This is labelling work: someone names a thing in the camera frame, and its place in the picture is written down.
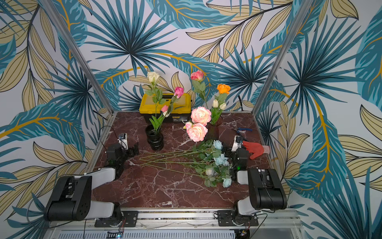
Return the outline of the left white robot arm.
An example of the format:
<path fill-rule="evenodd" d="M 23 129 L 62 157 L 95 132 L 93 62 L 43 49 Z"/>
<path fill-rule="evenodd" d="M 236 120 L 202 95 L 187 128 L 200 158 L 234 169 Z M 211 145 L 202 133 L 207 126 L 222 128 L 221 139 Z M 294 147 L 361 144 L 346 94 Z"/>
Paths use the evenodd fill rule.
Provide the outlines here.
<path fill-rule="evenodd" d="M 138 154 L 138 143 L 127 149 L 116 143 L 106 149 L 105 167 L 88 174 L 59 177 L 45 208 L 44 220 L 58 222 L 98 219 L 105 224 L 122 222 L 119 203 L 93 201 L 92 191 L 119 179 L 125 162 Z"/>

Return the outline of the light blue rose stem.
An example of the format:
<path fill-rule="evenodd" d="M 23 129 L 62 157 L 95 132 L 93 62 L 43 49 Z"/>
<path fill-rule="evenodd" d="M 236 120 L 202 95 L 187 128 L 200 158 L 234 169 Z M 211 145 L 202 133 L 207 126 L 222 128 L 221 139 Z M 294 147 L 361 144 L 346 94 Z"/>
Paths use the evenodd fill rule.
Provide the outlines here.
<path fill-rule="evenodd" d="M 205 158 L 219 157 L 223 153 L 224 145 L 219 140 L 207 140 L 200 144 L 194 145 L 189 150 L 178 150 L 171 152 L 162 153 L 144 153 L 144 156 L 140 160 L 146 159 L 171 159 L 171 158 L 200 158 L 204 160 Z"/>

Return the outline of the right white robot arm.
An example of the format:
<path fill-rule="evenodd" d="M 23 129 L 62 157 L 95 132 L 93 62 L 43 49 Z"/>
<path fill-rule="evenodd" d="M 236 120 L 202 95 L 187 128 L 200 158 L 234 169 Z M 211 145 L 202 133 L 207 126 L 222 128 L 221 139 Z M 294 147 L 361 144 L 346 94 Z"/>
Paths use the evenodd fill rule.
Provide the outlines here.
<path fill-rule="evenodd" d="M 234 203 L 232 217 L 249 217 L 259 212 L 274 213 L 287 207 L 287 198 L 276 170 L 249 168 L 249 152 L 244 148 L 230 150 L 223 148 L 224 158 L 228 158 L 228 175 L 223 187 L 232 182 L 248 186 L 249 195 Z"/>

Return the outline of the pale blue white rose spray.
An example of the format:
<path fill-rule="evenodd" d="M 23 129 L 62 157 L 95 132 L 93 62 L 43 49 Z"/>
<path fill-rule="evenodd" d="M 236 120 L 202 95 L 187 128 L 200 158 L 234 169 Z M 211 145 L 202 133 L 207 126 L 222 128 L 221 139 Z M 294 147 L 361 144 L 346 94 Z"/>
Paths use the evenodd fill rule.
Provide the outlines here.
<path fill-rule="evenodd" d="M 147 158 L 141 158 L 141 166 L 154 165 L 154 164 L 180 164 L 186 167 L 193 168 L 214 168 L 219 166 L 229 166 L 229 160 L 223 154 L 219 157 L 213 157 L 212 154 L 206 153 L 187 154 L 184 157 L 174 155 L 171 157 L 165 157 L 164 155 L 152 156 Z"/>

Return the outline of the pink peony spray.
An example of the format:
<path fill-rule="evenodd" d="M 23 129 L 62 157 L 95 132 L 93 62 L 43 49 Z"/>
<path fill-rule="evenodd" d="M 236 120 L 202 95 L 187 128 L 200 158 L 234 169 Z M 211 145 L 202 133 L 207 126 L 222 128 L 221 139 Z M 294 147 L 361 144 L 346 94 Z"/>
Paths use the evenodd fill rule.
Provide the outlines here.
<path fill-rule="evenodd" d="M 191 121 L 186 122 L 183 129 L 186 130 L 193 142 L 200 142 L 205 139 L 208 133 L 207 124 L 211 121 L 211 115 L 211 111 L 205 107 L 197 107 L 192 110 Z"/>

